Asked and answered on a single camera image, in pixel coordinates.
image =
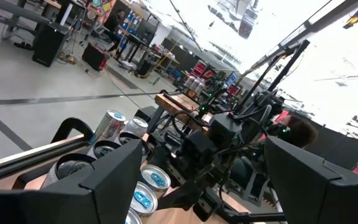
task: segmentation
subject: gray floor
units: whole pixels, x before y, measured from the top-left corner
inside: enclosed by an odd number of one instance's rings
[[[31,21],[22,21],[35,27]],[[4,28],[0,24],[0,33]],[[27,40],[33,38],[26,32],[19,31],[17,34]],[[0,158],[48,144],[66,118],[80,118],[94,129],[108,109],[118,110],[130,118],[138,108],[156,106],[154,96],[160,90],[175,89],[163,78],[154,86],[150,84],[158,77],[157,74],[147,80],[129,75],[113,59],[108,65],[137,89],[131,90],[107,74],[91,78],[79,65],[55,62],[46,68],[31,60],[32,52],[13,46],[15,41],[20,42],[21,39],[0,39]],[[83,52],[77,44],[73,49],[75,55]],[[274,211],[269,206],[257,208],[239,198],[238,201],[251,212]]]

